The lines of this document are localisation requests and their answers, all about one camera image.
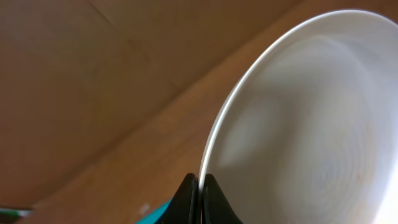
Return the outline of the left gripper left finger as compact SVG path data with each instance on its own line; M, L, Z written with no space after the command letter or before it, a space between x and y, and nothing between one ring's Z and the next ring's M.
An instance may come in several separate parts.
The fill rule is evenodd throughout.
M196 224L198 213L198 179L188 173L155 224Z

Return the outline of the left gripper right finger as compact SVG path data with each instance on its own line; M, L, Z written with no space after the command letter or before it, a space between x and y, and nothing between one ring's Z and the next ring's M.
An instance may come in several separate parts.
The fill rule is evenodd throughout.
M212 174L205 176L201 201L202 223L243 224Z

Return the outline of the white plate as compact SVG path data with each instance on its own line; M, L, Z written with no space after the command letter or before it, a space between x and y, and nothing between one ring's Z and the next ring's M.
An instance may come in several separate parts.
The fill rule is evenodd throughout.
M396 223L397 24L340 10L279 37L221 107L208 174L244 223Z

